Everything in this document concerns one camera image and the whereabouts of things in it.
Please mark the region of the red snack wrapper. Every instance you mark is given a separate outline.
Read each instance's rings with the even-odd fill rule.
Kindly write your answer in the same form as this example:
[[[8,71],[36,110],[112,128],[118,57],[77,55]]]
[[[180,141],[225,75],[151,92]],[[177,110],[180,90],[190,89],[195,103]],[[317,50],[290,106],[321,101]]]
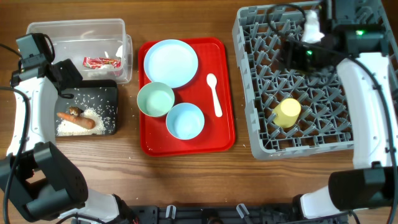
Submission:
[[[106,67],[119,68],[121,66],[121,61],[112,58],[90,58],[85,57],[83,60],[83,66],[92,69],[103,69]]]

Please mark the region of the brown food scrap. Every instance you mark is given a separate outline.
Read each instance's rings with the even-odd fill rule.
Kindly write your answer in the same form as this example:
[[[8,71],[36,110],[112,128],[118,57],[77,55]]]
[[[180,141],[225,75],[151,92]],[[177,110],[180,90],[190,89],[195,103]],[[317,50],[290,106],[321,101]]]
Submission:
[[[75,106],[71,106],[69,107],[69,113],[73,116],[80,116],[82,114],[83,110],[75,107]]]

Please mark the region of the orange carrot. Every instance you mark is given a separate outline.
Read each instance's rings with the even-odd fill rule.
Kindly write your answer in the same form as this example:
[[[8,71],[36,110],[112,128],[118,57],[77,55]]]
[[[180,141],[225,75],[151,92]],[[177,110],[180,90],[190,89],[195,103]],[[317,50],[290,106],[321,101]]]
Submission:
[[[89,118],[73,116],[62,112],[57,113],[57,116],[85,129],[93,129],[96,126],[95,121]]]

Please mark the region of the white rice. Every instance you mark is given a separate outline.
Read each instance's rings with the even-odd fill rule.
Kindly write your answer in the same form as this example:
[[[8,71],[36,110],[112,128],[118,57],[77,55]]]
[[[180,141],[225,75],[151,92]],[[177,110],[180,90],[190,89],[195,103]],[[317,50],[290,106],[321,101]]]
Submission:
[[[71,107],[69,113],[58,112],[60,124],[56,131],[58,136],[85,136],[104,134],[106,128],[101,116],[92,108],[84,111]]]

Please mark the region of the white tissue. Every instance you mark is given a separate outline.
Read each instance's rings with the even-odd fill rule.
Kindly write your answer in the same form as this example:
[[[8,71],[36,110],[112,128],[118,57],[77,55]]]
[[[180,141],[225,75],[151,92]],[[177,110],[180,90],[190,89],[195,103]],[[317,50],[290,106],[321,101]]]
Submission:
[[[118,58],[123,57],[123,46],[122,45],[117,49],[115,56],[117,56]]]

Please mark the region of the yellow cup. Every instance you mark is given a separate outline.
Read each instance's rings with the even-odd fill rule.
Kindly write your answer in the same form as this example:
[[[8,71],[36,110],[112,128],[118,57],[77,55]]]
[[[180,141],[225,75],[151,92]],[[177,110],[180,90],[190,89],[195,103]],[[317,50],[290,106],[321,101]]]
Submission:
[[[296,123],[300,112],[301,105],[296,99],[284,99],[272,111],[275,114],[273,122],[281,128],[290,128]]]

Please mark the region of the green bowl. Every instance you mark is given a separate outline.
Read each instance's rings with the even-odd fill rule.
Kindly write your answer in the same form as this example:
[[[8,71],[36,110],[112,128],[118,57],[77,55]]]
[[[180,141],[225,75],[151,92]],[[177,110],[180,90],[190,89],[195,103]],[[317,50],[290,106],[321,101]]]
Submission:
[[[173,89],[161,82],[144,85],[137,94],[139,110],[146,116],[158,118],[166,115],[174,106]]]

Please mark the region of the light blue bowl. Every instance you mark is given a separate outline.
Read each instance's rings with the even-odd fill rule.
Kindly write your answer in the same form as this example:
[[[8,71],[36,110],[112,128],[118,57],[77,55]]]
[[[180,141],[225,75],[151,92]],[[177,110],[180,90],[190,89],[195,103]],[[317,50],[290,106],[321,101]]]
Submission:
[[[175,105],[166,116],[167,131],[179,140],[197,137],[204,128],[205,117],[198,106],[191,103]]]

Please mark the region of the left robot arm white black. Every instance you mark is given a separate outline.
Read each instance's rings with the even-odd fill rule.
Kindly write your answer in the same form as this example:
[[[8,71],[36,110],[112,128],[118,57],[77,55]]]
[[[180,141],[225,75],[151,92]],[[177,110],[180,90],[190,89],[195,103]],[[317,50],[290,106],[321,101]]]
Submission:
[[[12,74],[16,96],[14,137],[1,161],[2,215],[12,203],[28,222],[69,218],[96,223],[139,223],[117,195],[90,190],[80,170],[55,145],[55,104],[60,91],[80,83],[71,60],[56,64],[23,59]]]

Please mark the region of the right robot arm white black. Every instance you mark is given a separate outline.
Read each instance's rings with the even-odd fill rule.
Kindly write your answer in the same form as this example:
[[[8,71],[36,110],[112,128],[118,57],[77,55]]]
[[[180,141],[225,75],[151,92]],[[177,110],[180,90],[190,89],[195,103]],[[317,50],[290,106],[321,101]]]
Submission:
[[[282,61],[307,75],[333,68],[345,90],[354,136],[353,169],[299,198],[304,218],[389,207],[397,211],[397,118],[389,86],[385,29],[352,19],[304,19],[300,40],[287,37]]]

